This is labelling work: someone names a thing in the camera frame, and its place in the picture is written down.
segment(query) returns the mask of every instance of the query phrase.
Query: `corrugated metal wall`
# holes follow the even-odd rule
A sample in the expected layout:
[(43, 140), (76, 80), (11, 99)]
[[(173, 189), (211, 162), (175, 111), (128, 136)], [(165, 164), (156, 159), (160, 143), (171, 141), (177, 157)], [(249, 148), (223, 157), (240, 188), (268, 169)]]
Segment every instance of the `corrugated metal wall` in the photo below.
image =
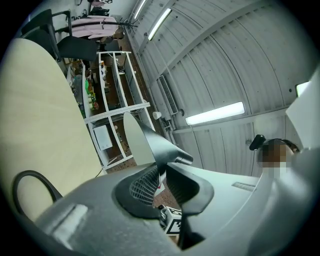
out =
[[(135, 49), (140, 49), (144, 33), (167, 2), (153, 0), (149, 5), (135, 33), (131, 33)], [(254, 2), (265, 4), (227, 22), (166, 70), (166, 65), (200, 35), (201, 29)], [(276, 3), (178, 0), (171, 9), (140, 57), (149, 81), (155, 81), (166, 70), (177, 104), (186, 113), (184, 117), (175, 116), (178, 129), (187, 126), (187, 116), (239, 101), (244, 103), (245, 116), (288, 106), (296, 98), (295, 85), (308, 81), (316, 67), (318, 53), (310, 39), (291, 14)], [(300, 144), (285, 116), (265, 123), (251, 122), (174, 136), (179, 146), (193, 155), (196, 167), (259, 176), (256, 156), (247, 145), (257, 134)]]

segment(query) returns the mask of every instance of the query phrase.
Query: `fluorescent light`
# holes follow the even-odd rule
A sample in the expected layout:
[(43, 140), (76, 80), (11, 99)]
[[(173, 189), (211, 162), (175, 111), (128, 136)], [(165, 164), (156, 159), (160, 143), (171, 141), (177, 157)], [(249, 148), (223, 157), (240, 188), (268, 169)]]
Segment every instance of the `fluorescent light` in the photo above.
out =
[(235, 115), (241, 115), (244, 113), (244, 104), (242, 103), (242, 101), (240, 101), (228, 106), (223, 106), (214, 110), (210, 110), (208, 112), (189, 116), (185, 119), (185, 121), (189, 126), (192, 126), (199, 123), (209, 122), (221, 118), (228, 118)]
[(295, 86), (296, 95), (298, 97), (300, 97), (301, 94), (305, 91), (305, 89), (308, 87), (309, 84), (310, 84), (310, 82), (304, 82), (304, 83), (296, 85)]
[(161, 24), (165, 21), (166, 17), (171, 13), (171, 9), (168, 8), (165, 10), (165, 12), (162, 14), (160, 19), (157, 21), (153, 29), (151, 30), (151, 33), (148, 36), (148, 39), (151, 41), (152, 38), (154, 37), (155, 33), (157, 32), (158, 28), (161, 26)]
[(146, 1), (147, 1), (147, 0), (143, 0), (143, 1), (142, 1), (141, 5), (139, 6), (138, 10), (136, 11), (136, 14), (135, 14), (135, 16), (134, 16), (134, 19), (136, 19), (136, 18), (138, 17), (138, 14), (140, 13), (140, 11), (141, 11), (141, 9), (142, 9), (142, 6), (144, 6), (144, 4), (145, 4)]

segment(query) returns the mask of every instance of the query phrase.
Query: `hanging clothes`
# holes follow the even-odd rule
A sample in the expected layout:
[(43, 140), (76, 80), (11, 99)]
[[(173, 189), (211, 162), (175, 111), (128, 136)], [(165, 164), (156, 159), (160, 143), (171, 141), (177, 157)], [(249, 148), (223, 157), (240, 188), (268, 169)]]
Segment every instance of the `hanging clothes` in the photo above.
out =
[(119, 28), (116, 24), (101, 24), (103, 22), (114, 22), (116, 19), (106, 16), (88, 16), (88, 18), (80, 18), (72, 21), (72, 35), (77, 38), (88, 37), (102, 38), (111, 37)]

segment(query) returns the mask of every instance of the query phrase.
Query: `white shelving unit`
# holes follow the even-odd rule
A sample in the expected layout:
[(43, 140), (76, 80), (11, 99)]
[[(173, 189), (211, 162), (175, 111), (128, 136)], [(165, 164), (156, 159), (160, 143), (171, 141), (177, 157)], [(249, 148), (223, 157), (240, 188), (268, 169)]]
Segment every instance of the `white shelving unit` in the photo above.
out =
[[(121, 54), (125, 56), (125, 62), (123, 65), (125, 69), (125, 74), (121, 74), (121, 75), (119, 74), (116, 54)], [(103, 103), (105, 106), (105, 112), (100, 114), (94, 114), (89, 108), (89, 101), (87, 96), (88, 94), (85, 89), (86, 67), (82, 63), (82, 66), (83, 66), (82, 92), (83, 92), (83, 105), (84, 105), (84, 111), (86, 116), (86, 118), (84, 119), (84, 122), (86, 123), (86, 125), (88, 125), (88, 130), (92, 138), (92, 142), (96, 149), (97, 155), (101, 161), (102, 168), (105, 171), (133, 157), (130, 152), (129, 146), (125, 144), (124, 141), (120, 141), (119, 139), (119, 136), (118, 136), (118, 134), (120, 133), (119, 130), (121, 130), (122, 136), (125, 136), (125, 134), (123, 134), (124, 130), (123, 129), (116, 130), (114, 125), (115, 122), (117, 124), (119, 124), (120, 122), (120, 124), (123, 125), (123, 115), (125, 112), (131, 112), (133, 115), (139, 118), (144, 124), (146, 124), (153, 130), (155, 130), (147, 109), (148, 107), (150, 107), (150, 103), (146, 102), (145, 99), (143, 99), (132, 63), (130, 60), (130, 54), (131, 52), (128, 52), (128, 51), (97, 52), (98, 63), (99, 63), (98, 68), (99, 68), (100, 88), (102, 92)], [(107, 70), (103, 70), (106, 68), (106, 65), (105, 63), (103, 63), (101, 55), (108, 55), (109, 57), (112, 58), (111, 69), (112, 69), (112, 74), (114, 79), (114, 85), (116, 87), (117, 95), (120, 102), (120, 108), (117, 108), (117, 109), (109, 110), (108, 108), (108, 99), (105, 94), (105, 81), (103, 79), (103, 74), (106, 74)], [(125, 95), (124, 88), (120, 78), (120, 76), (124, 76), (124, 75), (126, 76), (126, 81), (130, 89), (130, 96), (132, 96), (134, 105), (128, 105), (128, 101), (126, 99), (126, 95)], [(115, 147), (113, 148), (113, 150), (118, 151), (120, 153), (117, 156), (111, 157), (108, 153), (110, 152), (109, 148), (105, 150), (100, 150), (99, 148), (99, 144), (94, 132), (94, 128), (103, 126), (103, 125), (106, 125), (108, 128), (107, 130), (108, 130), (109, 136), (112, 138), (111, 140), (113, 141), (112, 147)]]

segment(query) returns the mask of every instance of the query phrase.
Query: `black office chair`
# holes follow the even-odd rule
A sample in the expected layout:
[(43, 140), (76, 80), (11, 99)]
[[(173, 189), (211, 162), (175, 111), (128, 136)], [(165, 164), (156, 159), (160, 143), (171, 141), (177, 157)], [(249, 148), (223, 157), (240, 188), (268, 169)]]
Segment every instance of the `black office chair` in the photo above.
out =
[[(63, 38), (57, 44), (53, 17), (58, 15), (67, 16), (69, 36)], [(71, 13), (69, 10), (52, 14), (51, 9), (47, 9), (30, 20), (21, 29), (21, 32), (22, 38), (31, 40), (42, 46), (58, 62), (60, 62), (62, 58), (80, 59), (91, 62), (96, 59), (96, 42), (72, 36)]]

